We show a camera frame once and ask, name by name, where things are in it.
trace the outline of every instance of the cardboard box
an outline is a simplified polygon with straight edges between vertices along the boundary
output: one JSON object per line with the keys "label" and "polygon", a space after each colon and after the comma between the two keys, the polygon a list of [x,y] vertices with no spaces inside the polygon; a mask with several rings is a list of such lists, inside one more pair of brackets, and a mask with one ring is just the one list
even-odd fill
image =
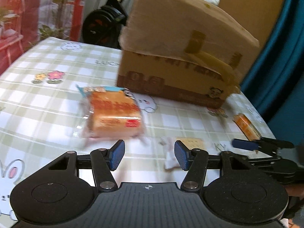
{"label": "cardboard box", "polygon": [[222,76],[192,62],[123,51],[118,87],[219,108],[231,94]]}
{"label": "cardboard box", "polygon": [[259,52],[257,39],[204,0],[133,0],[119,42],[127,51],[181,61],[205,52],[229,65],[238,84]]}

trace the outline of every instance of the blue gripper pad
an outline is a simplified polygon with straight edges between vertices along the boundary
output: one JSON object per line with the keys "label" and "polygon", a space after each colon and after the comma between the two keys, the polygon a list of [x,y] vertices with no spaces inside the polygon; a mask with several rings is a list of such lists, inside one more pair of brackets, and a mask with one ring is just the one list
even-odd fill
{"label": "blue gripper pad", "polygon": [[178,142],[174,144],[174,154],[175,157],[183,170],[189,170],[189,162],[187,160],[187,153],[180,146]]}
{"label": "blue gripper pad", "polygon": [[125,142],[122,141],[118,147],[113,151],[112,156],[110,157],[110,170],[116,170],[119,163],[125,155]]}
{"label": "blue gripper pad", "polygon": [[248,151],[259,150],[259,144],[255,141],[233,139],[231,144],[235,148],[244,149]]}

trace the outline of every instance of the pink flower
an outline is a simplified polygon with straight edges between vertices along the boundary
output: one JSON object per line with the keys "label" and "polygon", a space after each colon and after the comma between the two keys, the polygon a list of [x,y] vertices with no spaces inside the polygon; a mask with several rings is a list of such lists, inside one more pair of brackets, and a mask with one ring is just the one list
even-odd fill
{"label": "pink flower", "polygon": [[60,72],[60,71],[54,71],[54,72],[50,72],[48,73],[48,78],[50,80],[59,80],[64,76],[64,72]]}

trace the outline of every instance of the table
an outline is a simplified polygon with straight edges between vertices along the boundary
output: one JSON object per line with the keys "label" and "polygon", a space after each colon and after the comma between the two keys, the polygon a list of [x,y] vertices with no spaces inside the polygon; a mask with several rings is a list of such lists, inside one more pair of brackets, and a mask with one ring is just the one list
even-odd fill
{"label": "table", "polygon": [[[56,38],[40,42],[16,60],[0,77],[2,174],[7,166],[9,169],[13,167],[9,165],[11,162],[19,160],[17,162],[22,164],[19,164],[13,177],[17,184],[66,151],[88,154],[97,148],[110,148],[115,141],[97,142],[72,136],[81,119],[78,105],[81,95],[76,84],[80,87],[115,85],[119,62],[120,50]],[[61,79],[48,80],[44,76],[48,73],[52,73],[52,76],[59,74]],[[230,141],[233,138],[246,139],[232,121],[233,115],[238,113],[244,113],[262,136],[274,138],[243,94],[232,94],[227,99],[222,106],[226,115],[218,115],[206,107],[142,94],[135,94],[135,97],[150,103],[148,108],[142,110],[146,131],[142,138],[125,141],[125,156],[113,172],[118,185],[122,181],[173,181],[180,185],[186,172],[178,168],[165,170],[164,163],[169,153],[164,140],[201,138],[210,154],[218,153],[215,150],[217,143],[231,149]],[[264,156],[261,153],[247,154],[252,157]],[[218,177],[218,171],[209,171],[205,184]],[[80,177],[93,185],[90,170],[81,171]],[[1,184],[5,184],[9,179],[4,176],[2,181]],[[1,228],[10,227],[13,222],[6,213],[0,216]]]}

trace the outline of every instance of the cartoon bear print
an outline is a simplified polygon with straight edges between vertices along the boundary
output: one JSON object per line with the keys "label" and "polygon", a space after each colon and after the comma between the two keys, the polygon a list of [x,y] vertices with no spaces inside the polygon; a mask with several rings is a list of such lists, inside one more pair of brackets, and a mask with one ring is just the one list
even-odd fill
{"label": "cartoon bear print", "polygon": [[210,87],[210,90],[206,95],[213,99],[219,99],[223,92],[224,92],[223,90],[220,90],[218,88]]}
{"label": "cartoon bear print", "polygon": [[12,220],[17,220],[11,207],[10,195],[24,172],[24,162],[22,160],[12,161],[3,171],[0,161],[0,216],[8,215]]}
{"label": "cartoon bear print", "polygon": [[63,43],[60,48],[62,50],[78,51],[81,49],[81,45],[79,43],[75,43],[75,42],[66,42],[66,43]]}
{"label": "cartoon bear print", "polygon": [[133,93],[138,106],[141,110],[144,110],[148,113],[154,113],[157,109],[157,104],[155,103],[154,99],[151,96]]}

